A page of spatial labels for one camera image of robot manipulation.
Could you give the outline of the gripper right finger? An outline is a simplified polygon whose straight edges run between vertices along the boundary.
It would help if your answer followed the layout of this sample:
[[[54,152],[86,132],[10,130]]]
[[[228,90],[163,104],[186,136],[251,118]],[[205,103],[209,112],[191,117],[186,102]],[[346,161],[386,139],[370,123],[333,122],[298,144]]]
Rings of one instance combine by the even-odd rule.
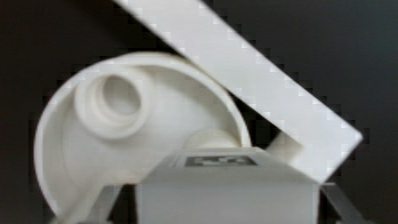
[[[374,224],[356,208],[351,198],[335,182],[322,185],[322,206],[319,224]]]

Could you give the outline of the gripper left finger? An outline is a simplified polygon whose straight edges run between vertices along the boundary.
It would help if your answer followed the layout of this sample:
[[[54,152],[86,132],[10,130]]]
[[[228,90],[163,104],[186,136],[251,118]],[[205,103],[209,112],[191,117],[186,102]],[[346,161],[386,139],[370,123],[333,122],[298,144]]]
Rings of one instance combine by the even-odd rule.
[[[132,184],[104,187],[90,214],[79,224],[139,224]]]

